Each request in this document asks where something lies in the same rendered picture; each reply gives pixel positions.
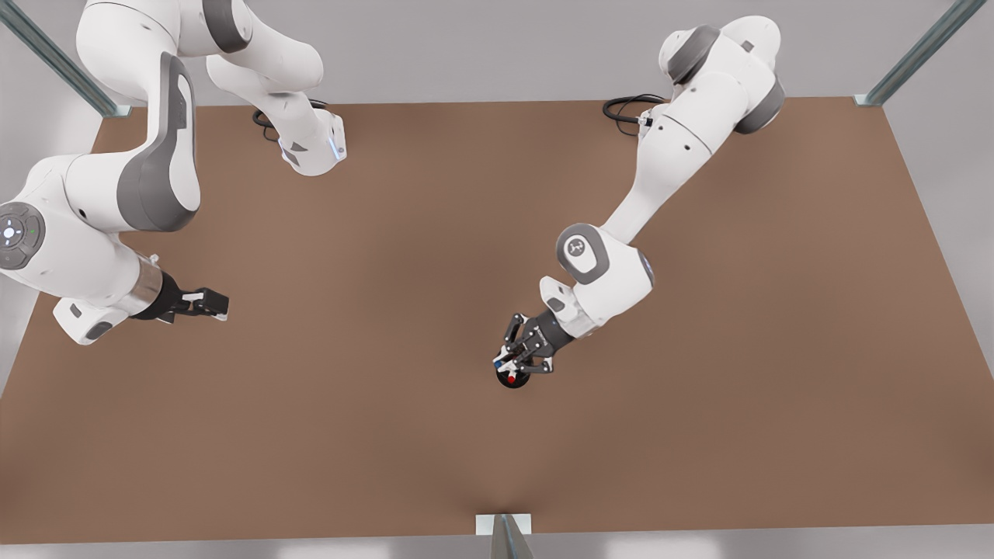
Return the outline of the silver frame post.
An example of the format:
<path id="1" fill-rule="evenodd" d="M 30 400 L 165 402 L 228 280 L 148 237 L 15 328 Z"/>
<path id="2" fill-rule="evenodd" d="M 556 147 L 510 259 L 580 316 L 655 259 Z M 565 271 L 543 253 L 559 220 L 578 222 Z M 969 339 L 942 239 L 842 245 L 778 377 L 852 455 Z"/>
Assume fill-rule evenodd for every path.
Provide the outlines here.
<path id="1" fill-rule="evenodd" d="M 117 105 L 13 0 L 0 0 L 0 23 L 102 118 L 129 116 L 131 107 Z"/>
<path id="2" fill-rule="evenodd" d="M 477 514 L 475 533 L 490 536 L 489 559 L 535 559 L 526 535 L 532 534 L 532 514 Z"/>
<path id="3" fill-rule="evenodd" d="M 853 95 L 856 106 L 883 106 L 988 0 L 955 0 L 867 93 Z"/>

